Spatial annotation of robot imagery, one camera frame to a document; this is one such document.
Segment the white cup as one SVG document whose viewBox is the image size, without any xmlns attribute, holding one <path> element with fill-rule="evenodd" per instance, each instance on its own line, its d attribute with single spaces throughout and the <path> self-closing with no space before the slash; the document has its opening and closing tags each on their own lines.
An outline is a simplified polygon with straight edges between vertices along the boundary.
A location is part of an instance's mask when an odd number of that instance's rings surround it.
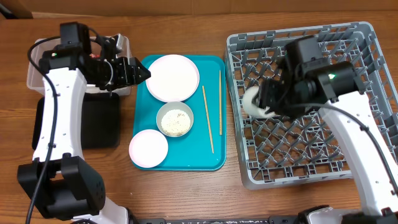
<svg viewBox="0 0 398 224">
<path fill-rule="evenodd" d="M 270 111 L 269 107 L 265 109 L 258 107 L 256 99 L 258 98 L 259 86 L 248 88 L 242 98 L 242 107 L 246 114 L 256 119 L 267 119 L 277 114 Z"/>
</svg>

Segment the grey bowl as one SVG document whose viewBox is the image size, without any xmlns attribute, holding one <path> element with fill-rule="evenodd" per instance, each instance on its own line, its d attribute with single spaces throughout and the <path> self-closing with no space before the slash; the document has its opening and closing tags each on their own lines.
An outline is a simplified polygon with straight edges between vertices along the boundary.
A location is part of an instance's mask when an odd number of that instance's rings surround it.
<svg viewBox="0 0 398 224">
<path fill-rule="evenodd" d="M 161 133 L 168 137 L 180 137 L 189 132 L 193 126 L 193 112 L 182 102 L 170 102 L 157 112 L 156 125 Z"/>
</svg>

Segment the white rice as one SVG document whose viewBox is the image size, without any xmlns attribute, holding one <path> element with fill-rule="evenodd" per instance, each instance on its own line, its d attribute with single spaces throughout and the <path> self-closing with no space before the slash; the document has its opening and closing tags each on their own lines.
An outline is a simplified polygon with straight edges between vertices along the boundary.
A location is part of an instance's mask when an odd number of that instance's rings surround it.
<svg viewBox="0 0 398 224">
<path fill-rule="evenodd" d="M 170 110 L 162 117 L 160 125 L 166 135 L 177 137 L 188 132 L 191 119 L 182 110 Z"/>
</svg>

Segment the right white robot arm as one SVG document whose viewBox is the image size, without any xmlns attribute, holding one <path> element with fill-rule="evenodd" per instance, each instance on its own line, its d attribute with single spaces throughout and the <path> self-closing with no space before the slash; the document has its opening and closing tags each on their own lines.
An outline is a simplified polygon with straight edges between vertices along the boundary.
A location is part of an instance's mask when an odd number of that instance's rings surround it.
<svg viewBox="0 0 398 224">
<path fill-rule="evenodd" d="M 280 79 L 264 81 L 257 93 L 266 116 L 298 118 L 317 111 L 338 141 L 354 177 L 361 211 L 342 223 L 397 223 L 397 163 L 374 120 L 354 65 L 331 64 L 317 38 L 289 42 L 278 63 Z"/>
</svg>

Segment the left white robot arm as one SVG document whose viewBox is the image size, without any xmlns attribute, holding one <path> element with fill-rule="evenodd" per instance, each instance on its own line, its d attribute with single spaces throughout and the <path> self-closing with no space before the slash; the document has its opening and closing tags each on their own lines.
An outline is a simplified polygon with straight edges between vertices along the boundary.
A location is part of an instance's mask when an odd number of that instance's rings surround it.
<svg viewBox="0 0 398 224">
<path fill-rule="evenodd" d="M 106 196 L 102 176 L 81 147 L 81 114 L 88 82 L 103 91 L 139 85 L 150 71 L 125 47 L 122 34 L 103 36 L 79 22 L 60 25 L 59 44 L 31 65 L 44 83 L 39 140 L 17 180 L 30 198 L 29 212 L 73 223 L 135 223 L 126 207 Z"/>
</svg>

